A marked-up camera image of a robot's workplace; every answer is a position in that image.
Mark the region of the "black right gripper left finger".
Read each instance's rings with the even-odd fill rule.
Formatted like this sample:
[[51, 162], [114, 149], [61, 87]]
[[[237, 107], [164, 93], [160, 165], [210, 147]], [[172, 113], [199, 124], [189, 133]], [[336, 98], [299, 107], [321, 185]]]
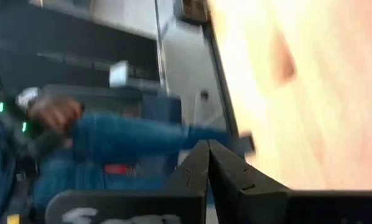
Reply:
[[205, 223], [210, 149], [200, 141], [160, 190], [66, 190], [45, 211], [45, 222]]

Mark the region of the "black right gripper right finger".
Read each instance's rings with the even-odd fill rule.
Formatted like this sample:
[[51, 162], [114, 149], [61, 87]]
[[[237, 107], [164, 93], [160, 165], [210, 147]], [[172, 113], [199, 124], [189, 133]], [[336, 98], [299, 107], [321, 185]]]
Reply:
[[208, 145], [219, 223], [372, 224], [372, 190], [292, 190], [220, 143]]

